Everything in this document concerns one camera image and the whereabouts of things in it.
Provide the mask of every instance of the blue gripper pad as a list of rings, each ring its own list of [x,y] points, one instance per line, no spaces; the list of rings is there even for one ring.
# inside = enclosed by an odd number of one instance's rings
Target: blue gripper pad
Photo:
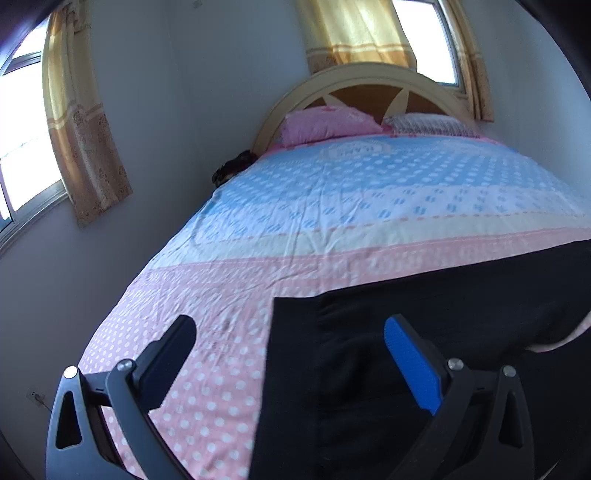
[[[435,415],[443,401],[441,381],[435,370],[395,317],[386,320],[384,339],[418,406]]]

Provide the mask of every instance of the black pants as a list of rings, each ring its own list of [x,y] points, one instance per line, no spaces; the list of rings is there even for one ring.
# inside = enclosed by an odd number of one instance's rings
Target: black pants
[[[591,420],[591,333],[550,353],[591,310],[591,242],[494,262],[276,299],[251,480],[385,479],[430,419],[383,339],[403,314],[446,357],[517,367],[536,470]]]

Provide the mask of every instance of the wall socket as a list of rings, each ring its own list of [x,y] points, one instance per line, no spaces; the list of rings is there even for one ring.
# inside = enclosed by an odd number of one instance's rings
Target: wall socket
[[[41,393],[38,388],[30,387],[27,390],[27,398],[39,408],[47,405],[45,403],[45,394]]]

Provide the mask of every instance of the bed sheet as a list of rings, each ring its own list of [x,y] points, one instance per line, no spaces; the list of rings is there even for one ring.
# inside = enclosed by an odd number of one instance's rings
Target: bed sheet
[[[195,478],[246,478],[274,297],[587,240],[590,211],[532,159],[484,140],[370,135],[276,151],[217,189],[149,262],[80,367],[136,358],[179,314],[193,317],[195,347],[150,416]]]

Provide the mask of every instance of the wooden headboard panel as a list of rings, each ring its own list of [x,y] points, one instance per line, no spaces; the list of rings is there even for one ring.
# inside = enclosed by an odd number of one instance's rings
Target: wooden headboard panel
[[[379,124],[386,115],[441,113],[478,130],[459,100],[427,77],[385,63],[350,63],[316,73],[286,94],[259,130],[253,152],[266,152],[286,114],[321,105],[352,106],[372,115]]]

